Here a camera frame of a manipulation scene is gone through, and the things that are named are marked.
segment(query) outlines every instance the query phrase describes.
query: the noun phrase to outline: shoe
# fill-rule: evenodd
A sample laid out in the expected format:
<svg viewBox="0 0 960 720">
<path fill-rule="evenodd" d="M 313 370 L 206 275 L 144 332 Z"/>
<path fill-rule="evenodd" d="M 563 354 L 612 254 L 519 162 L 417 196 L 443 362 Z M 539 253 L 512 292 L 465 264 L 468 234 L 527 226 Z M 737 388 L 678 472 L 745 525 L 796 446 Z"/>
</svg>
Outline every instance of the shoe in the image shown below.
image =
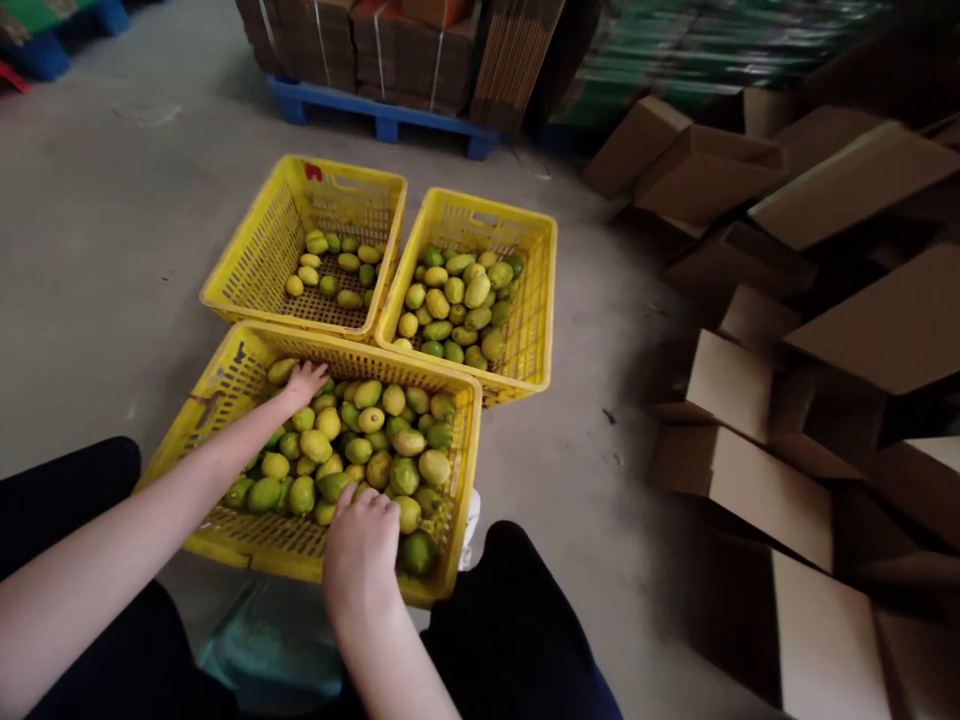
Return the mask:
<svg viewBox="0 0 960 720">
<path fill-rule="evenodd" d="M 470 493 L 470 506 L 467 508 L 467 529 L 463 533 L 463 550 L 460 552 L 460 571 L 470 569 L 470 563 L 473 561 L 473 548 L 470 542 L 473 540 L 473 534 L 477 531 L 477 524 L 480 522 L 480 493 L 475 489 Z"/>
</svg>

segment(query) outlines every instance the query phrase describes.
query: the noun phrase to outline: hand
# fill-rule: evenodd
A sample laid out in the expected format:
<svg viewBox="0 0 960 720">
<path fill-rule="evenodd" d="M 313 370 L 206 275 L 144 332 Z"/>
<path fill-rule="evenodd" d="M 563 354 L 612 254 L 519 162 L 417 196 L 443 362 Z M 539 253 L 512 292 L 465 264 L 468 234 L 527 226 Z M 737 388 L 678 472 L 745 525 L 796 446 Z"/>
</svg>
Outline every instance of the hand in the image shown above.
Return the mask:
<svg viewBox="0 0 960 720">
<path fill-rule="evenodd" d="M 305 408 L 316 392 L 330 381 L 326 373 L 326 363 L 321 363 L 314 369 L 309 360 L 304 360 L 293 368 L 283 394 L 291 399 L 291 404 L 296 405 L 294 412 Z"/>
<path fill-rule="evenodd" d="M 393 569 L 400 506 L 373 488 L 351 504 L 356 487 L 351 483 L 340 493 L 324 550 L 323 596 L 338 634 L 385 617 L 391 604 L 403 607 Z"/>
</svg>

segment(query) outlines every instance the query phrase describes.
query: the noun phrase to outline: yellow plastic crate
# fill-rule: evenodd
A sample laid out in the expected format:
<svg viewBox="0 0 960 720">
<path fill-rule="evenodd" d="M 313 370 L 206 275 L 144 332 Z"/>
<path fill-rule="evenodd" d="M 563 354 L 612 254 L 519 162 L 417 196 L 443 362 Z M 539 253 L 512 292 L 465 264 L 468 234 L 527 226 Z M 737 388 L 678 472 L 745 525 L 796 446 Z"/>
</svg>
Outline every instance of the yellow plastic crate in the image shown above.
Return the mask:
<svg viewBox="0 0 960 720">
<path fill-rule="evenodd" d="M 424 246 L 455 248 L 479 255 L 492 250 L 502 260 L 517 253 L 524 259 L 517 298 L 503 327 L 507 343 L 502 361 L 486 372 L 393 344 L 397 322 L 406 312 L 404 297 L 413 281 Z M 546 215 L 501 205 L 462 193 L 431 188 L 420 206 L 413 232 L 377 322 L 380 347 L 444 369 L 475 377 L 483 387 L 483 404 L 494 407 L 546 390 L 553 350 L 553 293 L 557 264 L 557 223 Z"/>
<path fill-rule="evenodd" d="M 234 325 L 207 366 L 192 398 L 174 420 L 154 453 L 137 490 L 147 487 L 205 438 L 263 402 L 273 389 L 266 372 L 284 357 L 329 364 L 337 380 L 370 378 L 415 385 L 429 393 L 450 393 L 457 405 L 450 452 L 451 481 L 444 492 L 435 539 L 440 550 L 436 569 L 417 579 L 398 573 L 404 600 L 429 608 L 453 592 L 470 492 L 480 442 L 480 387 L 473 378 L 406 358 L 370 345 L 279 325 L 244 321 Z M 252 568 L 298 580 L 320 582 L 327 529 L 311 518 L 250 515 L 218 505 L 185 544 L 198 555 L 238 568 Z"/>
<path fill-rule="evenodd" d="M 407 181 L 400 175 L 286 155 L 204 283 L 200 302 L 228 322 L 268 320 L 373 344 L 377 312 L 397 267 L 406 200 Z M 387 244 L 369 309 L 345 310 L 319 287 L 297 298 L 284 291 L 306 252 L 306 234 L 316 229 Z M 367 290 L 333 255 L 323 256 L 318 272 L 336 275 L 343 290 L 361 296 Z"/>
</svg>

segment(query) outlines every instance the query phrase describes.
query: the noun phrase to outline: gray floor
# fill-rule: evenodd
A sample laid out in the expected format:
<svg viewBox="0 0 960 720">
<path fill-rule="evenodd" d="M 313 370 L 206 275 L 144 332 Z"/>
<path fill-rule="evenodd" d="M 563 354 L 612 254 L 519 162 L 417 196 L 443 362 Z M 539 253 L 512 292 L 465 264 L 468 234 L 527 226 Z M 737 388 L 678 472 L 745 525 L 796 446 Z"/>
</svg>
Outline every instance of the gray floor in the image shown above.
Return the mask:
<svg viewBox="0 0 960 720">
<path fill-rule="evenodd" d="M 0 98 L 0 477 L 116 434 L 149 456 L 226 330 L 200 285 L 291 152 L 403 174 L 407 229 L 433 185 L 557 219 L 553 382 L 484 414 L 475 547 L 497 519 L 526 528 L 625 717 L 766 716 L 687 648 L 676 617 L 686 520 L 643 484 L 656 428 L 635 384 L 684 308 L 643 244 L 529 149 L 476 163 L 442 135 L 403 128 L 389 146 L 355 118 L 283 123 L 226 0 L 137 8 L 61 81 Z M 194 642 L 247 577 L 185 553 L 161 575 Z"/>
</svg>

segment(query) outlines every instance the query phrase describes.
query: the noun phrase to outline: packaging strap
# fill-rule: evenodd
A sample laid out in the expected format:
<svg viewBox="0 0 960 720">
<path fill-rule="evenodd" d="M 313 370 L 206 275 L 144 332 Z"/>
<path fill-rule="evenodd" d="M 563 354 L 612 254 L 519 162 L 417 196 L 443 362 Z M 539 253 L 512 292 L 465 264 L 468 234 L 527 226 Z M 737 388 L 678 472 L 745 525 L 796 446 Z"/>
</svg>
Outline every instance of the packaging strap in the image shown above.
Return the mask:
<svg viewBox="0 0 960 720">
<path fill-rule="evenodd" d="M 377 36 L 377 65 L 380 67 L 380 97 L 383 100 L 387 99 L 387 90 L 383 85 L 383 54 L 380 52 L 380 13 L 387 9 L 390 1 L 391 0 L 387 0 L 373 14 L 373 32 Z"/>
<path fill-rule="evenodd" d="M 273 54 L 277 54 L 277 43 L 273 39 L 273 28 L 270 27 L 270 18 L 267 17 L 267 6 L 263 0 L 260 0 L 260 16 L 263 18 L 263 26 L 267 29 L 267 40 L 270 41 L 270 49 Z"/>
<path fill-rule="evenodd" d="M 327 85 L 332 85 L 330 82 L 330 68 L 327 66 L 327 51 L 323 47 L 323 33 L 320 30 L 320 3 L 313 3 L 313 15 L 317 19 L 317 37 L 320 38 L 320 55 L 323 57 L 323 72 L 327 76 Z"/>
<path fill-rule="evenodd" d="M 440 41 L 437 43 L 437 61 L 433 64 L 433 89 L 430 90 L 430 112 L 433 112 L 433 102 L 437 97 L 437 78 L 440 76 L 440 53 L 443 52 L 444 32 L 443 30 L 440 31 Z"/>
</svg>

